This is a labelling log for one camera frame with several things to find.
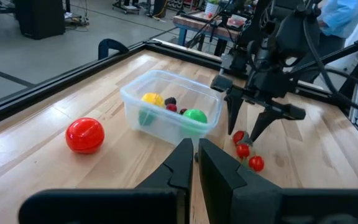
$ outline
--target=workbench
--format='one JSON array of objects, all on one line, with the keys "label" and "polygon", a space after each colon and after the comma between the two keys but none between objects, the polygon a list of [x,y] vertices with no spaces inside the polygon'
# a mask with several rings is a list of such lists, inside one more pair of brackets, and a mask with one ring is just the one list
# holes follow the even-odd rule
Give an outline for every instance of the workbench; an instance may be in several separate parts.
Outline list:
[{"label": "workbench", "polygon": [[[17,223],[22,202],[43,189],[126,189],[151,174],[175,146],[131,130],[119,90],[155,69],[209,85],[218,73],[219,58],[152,40],[65,73],[15,96],[15,102],[1,102],[0,223]],[[265,159],[259,174],[280,187],[358,189],[358,130],[337,107],[305,97],[308,90],[319,93],[319,99],[322,90],[302,84],[299,89],[298,95],[289,93],[279,101],[304,108],[306,118],[274,121],[256,140],[254,150]],[[20,105],[7,108],[17,102]],[[234,132],[251,132],[261,111],[244,103]],[[75,154],[66,145],[66,128],[81,117],[104,126],[106,138],[96,154]],[[238,159],[227,135],[226,105],[206,138]],[[191,201],[190,223],[208,223],[197,164]]]},{"label": "workbench", "polygon": [[[192,14],[191,16],[204,20],[208,19],[205,15],[205,12],[197,12]],[[173,18],[173,24],[180,29],[178,45],[184,46],[186,43],[187,31],[191,30],[194,32],[198,32],[205,25],[205,22],[197,21],[179,15]],[[222,53],[224,53],[227,42],[232,42],[233,40],[235,40],[239,35],[239,33],[238,31],[227,29],[225,27],[217,27],[214,29],[213,27],[211,27],[211,25],[208,25],[204,28],[204,32],[202,32],[200,44],[198,45],[199,51],[201,51],[201,49],[203,48],[203,42],[205,36],[211,36],[211,35],[215,38],[218,38],[214,55],[220,56]]]}]

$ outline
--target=plastic bin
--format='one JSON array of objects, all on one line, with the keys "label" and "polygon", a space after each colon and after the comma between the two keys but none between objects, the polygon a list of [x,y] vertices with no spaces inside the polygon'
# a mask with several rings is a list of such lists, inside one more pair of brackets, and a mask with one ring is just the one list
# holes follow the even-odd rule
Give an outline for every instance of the plastic bin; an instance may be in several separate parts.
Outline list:
[{"label": "plastic bin", "polygon": [[[202,138],[218,123],[223,94],[208,86],[170,72],[151,70],[120,89],[125,116],[132,129],[138,129],[177,145],[183,138]],[[200,123],[164,107],[142,101],[146,93],[162,98],[175,97],[178,112],[182,108],[199,109],[207,116]]]}]

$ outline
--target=toy fruit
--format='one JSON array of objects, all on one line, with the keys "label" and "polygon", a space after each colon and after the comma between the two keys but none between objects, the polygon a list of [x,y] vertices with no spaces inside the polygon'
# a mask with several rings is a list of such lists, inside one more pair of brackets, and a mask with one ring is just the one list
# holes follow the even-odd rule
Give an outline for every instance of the toy fruit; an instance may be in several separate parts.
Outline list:
[{"label": "toy fruit", "polygon": [[168,104],[173,104],[173,105],[176,105],[177,104],[177,100],[174,98],[174,97],[169,97],[168,99],[166,99],[164,101],[165,105],[168,105]]},{"label": "toy fruit", "polygon": [[177,112],[178,111],[178,108],[176,105],[170,103],[167,105],[167,110],[170,110],[170,111],[173,111],[173,112]]},{"label": "toy fruit", "polygon": [[233,142],[234,142],[234,144],[237,145],[237,143],[238,143],[239,141],[241,141],[241,139],[244,137],[245,134],[246,134],[246,133],[243,132],[243,131],[238,131],[238,132],[236,132],[236,133],[233,135]]},{"label": "toy fruit", "polygon": [[183,115],[195,121],[201,123],[207,123],[207,117],[204,114],[204,112],[202,112],[201,110],[197,110],[197,109],[186,110],[186,112]]},{"label": "toy fruit", "polygon": [[66,142],[73,152],[92,154],[99,150],[103,140],[103,127],[93,118],[80,118],[66,130]]},{"label": "toy fruit", "polygon": [[262,171],[265,167],[265,162],[260,156],[253,156],[249,159],[248,166],[254,171]]},{"label": "toy fruit", "polygon": [[140,109],[139,110],[139,124],[141,126],[148,126],[150,124],[152,124],[152,122],[155,120],[155,118],[157,117],[157,114],[155,114],[152,110],[150,109]]},{"label": "toy fruit", "polygon": [[142,101],[148,102],[155,106],[164,106],[164,99],[159,94],[156,93],[146,93],[142,97]]},{"label": "toy fruit", "polygon": [[[183,115],[200,123],[207,123],[207,117],[201,110],[186,110]],[[182,131],[187,137],[199,136],[202,134],[202,130],[200,130],[200,127],[189,121],[185,121],[183,123]]]},{"label": "toy fruit", "polygon": [[179,113],[180,113],[181,115],[183,115],[183,114],[186,112],[186,110],[187,110],[186,108],[183,108],[182,110],[180,110]]},{"label": "toy fruit", "polygon": [[[156,106],[164,106],[164,99],[156,93],[146,93],[142,97],[142,101],[156,105]],[[147,108],[142,108],[139,110],[139,124],[141,126],[148,126],[150,125],[154,119],[156,118],[156,114]]]},{"label": "toy fruit", "polygon": [[247,144],[239,144],[236,152],[238,157],[246,159],[249,156],[249,146]]}]

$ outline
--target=gray floor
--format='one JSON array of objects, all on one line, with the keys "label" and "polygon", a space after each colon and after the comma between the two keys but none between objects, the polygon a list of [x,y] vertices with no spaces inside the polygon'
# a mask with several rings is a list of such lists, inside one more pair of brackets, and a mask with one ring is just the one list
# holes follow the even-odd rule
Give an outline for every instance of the gray floor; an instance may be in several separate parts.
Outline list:
[{"label": "gray floor", "polygon": [[[155,37],[174,28],[172,17],[176,12],[167,11],[162,21],[149,18],[141,12],[124,14],[120,9],[112,10],[112,0],[88,1],[88,29],[68,30],[64,35],[42,40],[32,40],[21,35],[19,25],[12,15],[0,14],[0,71],[27,82],[37,84],[63,72],[96,60],[97,46],[102,39],[110,38],[132,45]],[[71,0],[71,11],[85,14],[85,0]],[[159,35],[158,39],[175,43],[178,29]],[[187,40],[194,36],[188,32]],[[216,40],[205,39],[203,51],[213,54]],[[332,76],[336,86],[343,83],[341,77]],[[318,78],[317,85],[326,86]],[[0,78],[0,97],[25,88]]]}]

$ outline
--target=wooden table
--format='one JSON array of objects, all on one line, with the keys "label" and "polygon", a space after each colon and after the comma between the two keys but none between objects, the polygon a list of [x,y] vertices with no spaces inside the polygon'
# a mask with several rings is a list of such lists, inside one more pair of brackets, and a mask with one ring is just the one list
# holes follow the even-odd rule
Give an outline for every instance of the wooden table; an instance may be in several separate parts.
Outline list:
[{"label": "wooden table", "polygon": [[[52,188],[132,188],[174,146],[129,128],[119,89],[151,69],[168,70],[209,85],[217,74],[199,65],[143,50],[0,122],[0,223],[17,223],[30,195]],[[358,131],[334,106],[288,94],[304,108],[303,121],[275,121],[255,142],[265,158],[260,175],[281,187],[358,189]],[[250,132],[263,108],[242,105],[235,131]],[[80,117],[98,119],[106,139],[97,154],[79,155],[65,130]],[[207,136],[235,157],[227,135],[227,108]],[[208,223],[198,166],[193,169],[192,223]]]},{"label": "wooden table", "polygon": [[[205,12],[197,12],[197,13],[192,14],[192,16],[198,17],[200,19],[208,19],[205,16]],[[192,30],[192,31],[198,32],[205,25],[205,22],[185,18],[183,16],[175,16],[173,18],[173,23],[176,27],[180,28],[179,40],[178,40],[178,45],[180,45],[180,46],[184,46],[186,43],[187,30]],[[201,36],[198,50],[201,51],[201,49],[203,47],[203,42],[204,42],[205,36],[213,35],[213,37],[218,38],[218,43],[216,45],[216,50],[214,53],[217,56],[220,56],[224,52],[224,49],[226,48],[226,44],[228,41],[232,42],[232,39],[235,40],[237,38],[237,36],[239,35],[239,33],[237,31],[226,29],[223,27],[215,28],[213,34],[212,34],[212,31],[213,31],[213,28],[210,25],[205,27],[203,35]]]}]

